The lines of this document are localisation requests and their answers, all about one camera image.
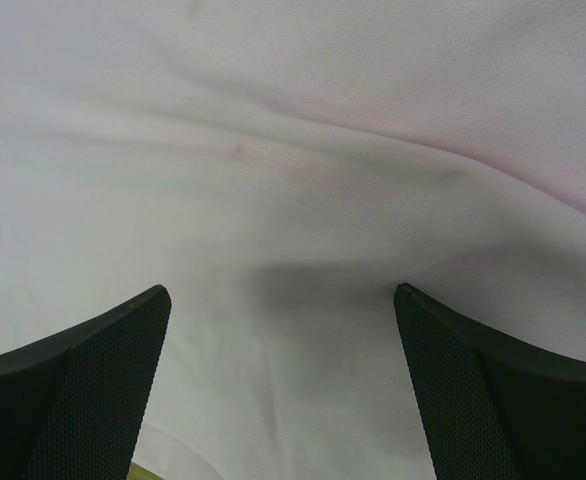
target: yellow-green surface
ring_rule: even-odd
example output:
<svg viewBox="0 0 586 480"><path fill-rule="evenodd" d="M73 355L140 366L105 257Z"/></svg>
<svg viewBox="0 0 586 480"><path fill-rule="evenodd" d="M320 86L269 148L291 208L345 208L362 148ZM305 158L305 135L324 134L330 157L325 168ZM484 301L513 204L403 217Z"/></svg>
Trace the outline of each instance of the yellow-green surface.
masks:
<svg viewBox="0 0 586 480"><path fill-rule="evenodd" d="M129 468L129 475L126 480L162 480L160 477L148 470L143 469L139 465L131 464Z"/></svg>

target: wrinkled cloth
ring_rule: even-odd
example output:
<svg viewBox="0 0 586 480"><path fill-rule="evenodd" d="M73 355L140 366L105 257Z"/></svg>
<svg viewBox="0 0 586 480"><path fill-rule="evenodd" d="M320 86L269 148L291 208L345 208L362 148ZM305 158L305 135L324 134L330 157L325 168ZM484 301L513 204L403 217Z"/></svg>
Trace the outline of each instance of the wrinkled cloth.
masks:
<svg viewBox="0 0 586 480"><path fill-rule="evenodd" d="M400 282L586 360L586 2L0 1L0 353L164 284L137 463L434 479Z"/></svg>

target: black mesh surface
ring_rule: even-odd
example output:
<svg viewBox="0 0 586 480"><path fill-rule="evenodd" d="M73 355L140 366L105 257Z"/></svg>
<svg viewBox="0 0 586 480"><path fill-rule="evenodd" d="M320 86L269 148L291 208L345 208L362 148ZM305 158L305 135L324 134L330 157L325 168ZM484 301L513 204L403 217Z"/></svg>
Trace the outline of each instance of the black mesh surface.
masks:
<svg viewBox="0 0 586 480"><path fill-rule="evenodd" d="M438 479L523 480L473 349L409 293L396 312Z"/></svg>
<svg viewBox="0 0 586 480"><path fill-rule="evenodd" d="M170 311L158 285L0 355L0 480L124 480Z"/></svg>
<svg viewBox="0 0 586 480"><path fill-rule="evenodd" d="M167 327L168 294L75 346L23 480L123 480Z"/></svg>

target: black mesh pad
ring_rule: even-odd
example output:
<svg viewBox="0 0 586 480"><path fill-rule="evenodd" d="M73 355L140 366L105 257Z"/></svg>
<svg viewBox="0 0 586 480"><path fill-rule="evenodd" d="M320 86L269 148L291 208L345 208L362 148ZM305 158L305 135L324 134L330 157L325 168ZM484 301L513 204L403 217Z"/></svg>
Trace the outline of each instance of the black mesh pad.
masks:
<svg viewBox="0 0 586 480"><path fill-rule="evenodd" d="M154 287L0 356L0 479L126 478L170 308Z"/></svg>
<svg viewBox="0 0 586 480"><path fill-rule="evenodd" d="M408 285L395 309L438 480L586 478L586 362Z"/></svg>

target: mesh panel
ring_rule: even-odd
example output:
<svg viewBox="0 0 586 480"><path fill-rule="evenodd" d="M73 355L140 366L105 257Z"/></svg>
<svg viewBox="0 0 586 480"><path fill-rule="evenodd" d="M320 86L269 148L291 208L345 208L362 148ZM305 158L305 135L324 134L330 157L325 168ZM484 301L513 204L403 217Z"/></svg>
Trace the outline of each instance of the mesh panel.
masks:
<svg viewBox="0 0 586 480"><path fill-rule="evenodd" d="M72 350L23 480L123 480L168 319L168 294Z"/></svg>
<svg viewBox="0 0 586 480"><path fill-rule="evenodd" d="M402 344L439 480L522 480L471 348L407 300Z"/></svg>

